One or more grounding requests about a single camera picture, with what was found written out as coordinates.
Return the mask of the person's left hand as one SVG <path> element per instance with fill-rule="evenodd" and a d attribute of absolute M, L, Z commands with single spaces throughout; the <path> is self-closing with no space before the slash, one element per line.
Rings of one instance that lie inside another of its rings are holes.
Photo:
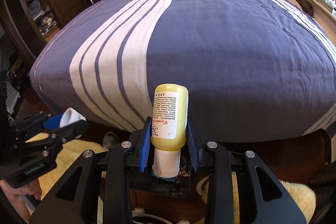
<path fill-rule="evenodd" d="M 27 207 L 21 196 L 29 195 L 33 196 L 37 200 L 40 199 L 42 195 L 42 189 L 39 180 L 33 180 L 17 189 L 12 188 L 7 182 L 1 180 L 1 188 L 17 213 L 28 223 L 32 210 Z"/>

